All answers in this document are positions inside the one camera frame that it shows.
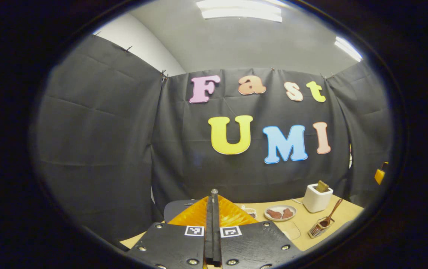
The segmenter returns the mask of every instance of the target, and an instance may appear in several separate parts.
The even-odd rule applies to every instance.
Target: wooden table
[[[286,204],[291,205],[297,209],[296,215],[288,221],[275,222],[275,224],[280,228],[282,232],[285,232],[287,237],[292,241],[292,243],[301,251],[305,251],[314,245],[320,243],[320,241],[325,240],[329,235],[338,230],[346,222],[353,220],[359,213],[363,210],[362,207],[352,204],[348,201],[342,201],[340,206],[337,208],[335,213],[332,216],[332,219],[335,220],[335,223],[322,235],[316,238],[310,238],[307,234],[308,230],[319,220],[320,218],[326,217],[330,214],[333,209],[333,206],[338,201],[337,196],[332,195],[330,202],[327,208],[324,211],[317,213],[310,213],[307,209],[299,203],[296,203],[292,200],[285,201],[275,201],[275,202],[262,202],[262,203],[236,203],[237,206],[245,206],[253,208],[257,211],[257,221],[267,221],[268,219],[264,216],[264,210],[267,207],[277,205],[277,204]],[[303,198],[296,199],[299,202],[302,202]],[[128,248],[132,248],[137,241],[144,235],[136,235],[127,240],[121,241],[120,243],[125,245]]]

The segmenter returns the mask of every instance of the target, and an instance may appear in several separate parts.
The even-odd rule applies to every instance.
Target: fluorescent light
[[[204,0],[196,3],[204,19],[220,17],[250,17],[282,22],[281,10],[248,0]]]
[[[349,54],[356,61],[361,61],[362,60],[362,56],[345,39],[340,38],[338,36],[335,39],[336,39],[336,41],[335,41],[334,44],[336,46],[338,46],[339,48],[341,48],[343,51],[345,51],[347,54]]]

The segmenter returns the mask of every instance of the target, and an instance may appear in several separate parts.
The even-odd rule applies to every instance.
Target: bolt
[[[239,262],[239,261],[238,261],[238,260],[236,260],[236,259],[230,259],[230,260],[228,260],[228,261],[227,261],[227,264],[228,264],[228,265],[236,265],[238,262]]]
[[[188,260],[187,260],[187,263],[188,263],[188,264],[192,264],[192,265],[196,265],[196,264],[198,264],[198,263],[199,263],[199,261],[198,261],[198,260],[196,260],[196,259],[188,259]]]

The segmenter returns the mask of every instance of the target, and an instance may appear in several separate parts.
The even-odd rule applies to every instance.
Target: white plate
[[[286,209],[286,208],[290,209],[290,211],[292,211],[294,213],[293,216],[291,216],[289,218],[286,218],[286,219],[274,219],[269,214],[267,214],[267,210],[269,210],[269,209],[272,210],[272,211],[277,211],[277,212],[279,212],[281,214],[284,214],[284,209]],[[266,218],[268,218],[269,220],[271,220],[271,221],[287,221],[287,220],[293,218],[295,216],[295,214],[297,214],[297,209],[295,209],[291,205],[285,205],[285,204],[283,204],[283,205],[274,205],[274,206],[268,207],[268,208],[266,208],[264,210],[264,216]]]

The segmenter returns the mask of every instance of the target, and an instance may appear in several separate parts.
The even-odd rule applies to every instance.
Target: utensil holder
[[[333,189],[329,188],[328,191],[318,192],[315,188],[318,184],[311,184],[305,190],[303,204],[310,213],[316,213],[325,210],[330,202],[333,194]]]
[[[335,220],[330,219],[330,224],[327,226],[322,226],[320,225],[320,222],[326,220],[328,217],[325,218],[321,218],[320,220],[317,221],[317,223],[315,223],[315,225],[313,225],[313,227],[308,230],[308,236],[310,238],[315,238],[319,235],[321,235],[322,233],[324,233],[328,228],[330,228],[330,226],[332,226],[335,223]]]

